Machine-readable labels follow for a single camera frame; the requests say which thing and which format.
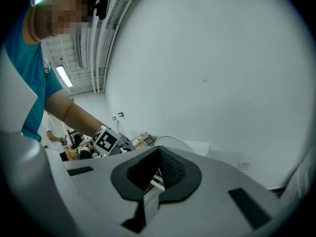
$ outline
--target black strip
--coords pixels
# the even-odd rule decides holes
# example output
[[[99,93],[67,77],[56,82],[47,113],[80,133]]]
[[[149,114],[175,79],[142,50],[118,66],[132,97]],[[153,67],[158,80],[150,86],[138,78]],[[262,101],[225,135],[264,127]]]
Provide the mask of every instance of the black strip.
[[[242,188],[228,191],[243,215],[254,229],[271,220],[270,216]]]
[[[286,187],[281,187],[281,188],[276,188],[276,189],[269,189],[269,191],[271,191],[272,193],[280,193],[280,192],[284,192],[286,189]]]
[[[92,170],[93,170],[93,168],[88,166],[88,167],[70,169],[70,170],[68,170],[68,173],[70,176],[75,176],[75,175],[83,174],[83,173],[86,173],[86,172],[89,172]]]

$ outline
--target pipe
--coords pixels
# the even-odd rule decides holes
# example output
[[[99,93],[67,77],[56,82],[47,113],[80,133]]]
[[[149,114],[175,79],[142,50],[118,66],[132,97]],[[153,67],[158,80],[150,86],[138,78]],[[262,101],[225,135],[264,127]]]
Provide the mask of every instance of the pipe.
[[[97,29],[97,24],[99,21],[99,18],[96,16],[97,10],[94,9],[93,12],[93,22],[92,22],[92,27],[91,27],[91,35],[90,35],[90,45],[89,45],[89,63],[90,63],[90,74],[91,74],[91,83],[93,87],[93,92],[95,94],[95,85],[94,85],[94,75],[93,75],[93,44],[94,44],[94,39],[95,39],[95,31]],[[96,75],[97,75],[97,87],[98,87],[98,93],[100,93],[99,89],[99,69],[96,68]]]
[[[78,91],[75,93],[68,94],[67,96],[71,96],[71,95],[75,95],[75,94],[79,94],[79,93],[83,93],[83,92],[87,92],[87,91],[91,91],[91,90],[93,90],[93,89],[86,89],[86,90]]]
[[[86,42],[86,49],[85,49],[85,51],[86,51],[86,60],[87,60],[87,68],[88,68],[88,73],[90,74],[89,76],[90,76],[90,81],[92,82],[92,79],[91,79],[91,70],[90,70],[90,62],[89,62],[89,57],[90,57],[90,53],[89,53],[89,47],[90,47],[90,38],[89,38],[89,36],[91,35],[91,28],[88,28],[87,29],[87,38],[86,38],[86,40],[87,40],[87,42]]]
[[[100,53],[101,53],[101,47],[103,44],[103,36],[105,32],[106,25],[109,21],[110,15],[112,13],[112,10],[114,8],[114,5],[117,0],[110,0],[110,5],[109,5],[109,11],[107,17],[102,21],[101,28],[100,28],[100,34],[98,38],[98,45],[97,45],[97,51],[96,51],[96,58],[95,58],[95,67],[99,68],[100,67]]]
[[[62,42],[61,38],[59,38],[59,40],[60,40],[61,50],[63,51],[63,54],[64,54],[65,62],[66,62],[67,68],[68,68],[68,70],[69,70],[69,75],[70,75],[70,77],[71,77],[71,70],[70,70],[70,67],[69,67],[69,65],[68,65],[66,55],[65,55],[64,45],[63,45],[63,42]]]
[[[110,25],[109,25],[109,29],[107,31],[107,34],[106,34],[106,37],[105,37],[105,41],[104,41],[104,46],[103,46],[103,52],[102,52],[102,59],[101,59],[101,67],[103,67],[105,65],[105,62],[106,61],[106,58],[107,58],[107,55],[105,54],[105,51],[106,51],[106,46],[107,46],[107,42],[108,42],[108,38],[109,38],[109,35],[110,35],[110,31],[111,31],[111,28],[112,28],[112,25],[114,23],[114,19],[119,11],[119,8],[120,6],[122,5],[122,3],[124,2],[125,0],[120,0],[118,5],[117,5],[117,8],[113,14],[113,17],[112,17],[112,20],[110,22]]]
[[[112,52],[114,40],[115,40],[116,35],[117,35],[118,31],[119,31],[119,28],[120,28],[121,23],[122,23],[122,21],[123,21],[123,19],[124,19],[124,16],[125,16],[125,14],[127,13],[127,10],[128,10],[128,8],[129,8],[129,6],[131,5],[132,2],[133,2],[133,0],[129,0],[129,1],[128,1],[128,3],[127,3],[127,5],[125,6],[125,9],[124,9],[124,11],[123,11],[121,17],[119,18],[118,25],[117,25],[117,27],[116,27],[116,29],[115,29],[115,32],[114,32],[114,34],[113,34],[113,37],[112,37],[112,41],[111,41],[109,53],[108,53],[108,56],[107,56],[107,61],[106,61],[106,64],[105,64],[105,70],[108,68],[108,64],[109,64],[110,55],[111,55],[111,52]],[[104,89],[105,89],[105,74],[106,74],[106,73],[104,73],[103,91],[104,91]]]

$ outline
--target ceiling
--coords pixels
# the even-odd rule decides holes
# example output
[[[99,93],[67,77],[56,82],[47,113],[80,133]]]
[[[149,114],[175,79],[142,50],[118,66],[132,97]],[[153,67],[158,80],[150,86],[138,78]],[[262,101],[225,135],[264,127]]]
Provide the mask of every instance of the ceiling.
[[[107,62],[110,57],[110,46],[114,44],[116,32],[123,23],[128,10],[136,2],[137,0],[111,0],[109,12],[103,24],[101,20],[96,18],[95,24],[90,22],[84,26],[85,29],[83,26],[82,28],[78,27],[76,34],[42,41],[44,56],[51,62],[68,95],[89,90],[98,93],[103,90],[108,69]],[[101,35],[100,29],[102,28],[104,34]],[[96,55],[98,45],[100,46],[99,59]],[[63,82],[56,71],[58,65],[63,65],[73,87],[67,87]]]

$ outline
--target cable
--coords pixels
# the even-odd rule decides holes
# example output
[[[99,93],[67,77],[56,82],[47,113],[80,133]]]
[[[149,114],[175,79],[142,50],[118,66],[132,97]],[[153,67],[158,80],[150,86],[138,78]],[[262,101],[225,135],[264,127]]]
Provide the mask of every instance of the cable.
[[[69,149],[68,149],[67,146],[66,146],[66,148],[67,148],[67,151],[68,151],[69,156],[70,156],[73,160],[76,160],[76,158],[73,158],[73,157],[71,156],[71,154],[70,154]]]

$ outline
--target white object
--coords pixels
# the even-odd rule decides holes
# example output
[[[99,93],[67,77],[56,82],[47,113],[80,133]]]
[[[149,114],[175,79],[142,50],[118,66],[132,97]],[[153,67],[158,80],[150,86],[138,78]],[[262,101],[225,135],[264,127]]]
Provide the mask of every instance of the white object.
[[[156,183],[154,180],[150,181],[150,183],[154,185],[155,187],[157,187],[158,189],[165,191],[164,186],[160,185],[159,183]]]
[[[161,181],[161,182],[163,182],[163,179],[162,179],[162,177],[160,177],[160,176],[157,176],[157,175],[154,175],[154,177],[157,179],[157,180],[159,180],[159,181]]]
[[[249,168],[250,164],[251,164],[251,161],[249,161],[249,160],[240,160],[238,163],[238,169],[239,170],[247,170]]]
[[[106,26],[108,24],[110,15],[112,13],[112,10],[113,10],[116,2],[117,2],[117,0],[110,0],[109,10],[108,10],[108,14],[107,14],[108,16],[102,21],[102,24],[101,24],[99,38],[98,38],[98,44],[97,44],[97,49],[96,49],[96,58],[95,58],[95,65],[96,65],[95,67],[96,68],[100,67],[101,48],[103,47],[103,45],[106,44],[106,42],[103,42],[102,40],[103,40],[104,32],[105,32]]]
[[[47,112],[44,112],[40,125],[42,126],[45,133],[48,131],[51,131],[51,133],[54,136],[56,136],[56,130],[55,130],[53,121],[51,120],[51,117]],[[47,140],[47,147],[57,151],[58,153],[62,153],[65,151],[65,149],[61,145],[60,141],[51,141],[50,139],[48,139]]]
[[[117,33],[118,33],[118,31],[119,31],[119,28],[120,28],[120,26],[121,26],[122,20],[123,20],[125,14],[127,13],[128,8],[129,8],[129,6],[131,5],[132,1],[133,1],[133,0],[129,0],[129,1],[127,2],[127,5],[125,6],[125,9],[124,9],[124,11],[122,12],[121,17],[119,18],[118,25],[117,25],[117,27],[116,27],[116,29],[115,29],[115,32],[114,32],[114,35],[113,35],[113,37],[112,37],[112,41],[111,41],[111,45],[110,45],[110,49],[109,49],[109,54],[108,54],[107,61],[106,61],[106,65],[105,65],[106,68],[108,67],[108,64],[109,64],[109,60],[110,60],[110,56],[111,56],[111,52],[112,52],[112,47],[113,47],[115,38],[116,38]]]
[[[298,180],[298,171],[295,171],[279,200],[284,206],[288,206],[298,201],[300,197],[301,196],[300,184]]]
[[[314,180],[316,174],[316,147],[313,146],[308,151],[299,166],[299,182],[301,186],[301,193],[305,195]]]
[[[97,154],[97,153],[92,153],[92,154],[91,154],[91,158],[96,158],[96,157],[98,157],[98,154]]]
[[[137,146],[140,143],[140,139],[136,138],[135,140],[132,141],[133,146]]]
[[[123,148],[120,148],[122,154],[127,153],[127,150],[124,150]]]
[[[115,131],[101,126],[99,130],[92,137],[93,145],[97,151],[102,155],[108,155],[116,146],[121,135]]]
[[[159,194],[163,192],[157,187],[153,187],[144,195],[144,211],[146,222],[150,222],[159,210]]]
[[[158,137],[155,141],[154,146],[172,147],[195,154],[194,150],[187,143],[171,135],[163,135]]]
[[[94,40],[95,40],[95,32],[97,30],[97,25],[98,25],[98,21],[99,21],[99,18],[96,16],[96,13],[97,13],[97,10],[94,9],[91,34],[90,34],[90,43],[89,43],[90,46],[88,49],[90,51],[89,67],[90,67],[91,83],[92,83],[92,88],[93,88],[94,94],[95,94],[95,84],[94,84],[94,67],[93,67],[93,53],[94,53],[93,46],[94,46]],[[98,93],[100,93],[100,90],[99,90],[99,68],[95,69],[95,71],[96,71],[96,79],[97,79],[97,85],[98,85]]]
[[[158,137],[154,145],[177,148],[205,157],[209,155],[211,148],[208,142],[181,140],[171,135]]]
[[[63,66],[58,66],[58,67],[56,67],[56,69],[57,69],[59,75],[61,76],[61,78],[64,80],[65,84],[68,87],[72,87],[73,84],[71,83],[71,81],[69,80],[68,76],[66,75],[64,67]]]
[[[47,146],[47,144],[48,144],[48,137],[47,137],[47,134],[44,132],[43,127],[41,125],[39,126],[38,134],[41,137],[41,141],[40,141],[41,145],[43,147]]]
[[[4,45],[0,49],[0,92],[0,131],[21,132],[38,97],[16,71]]]

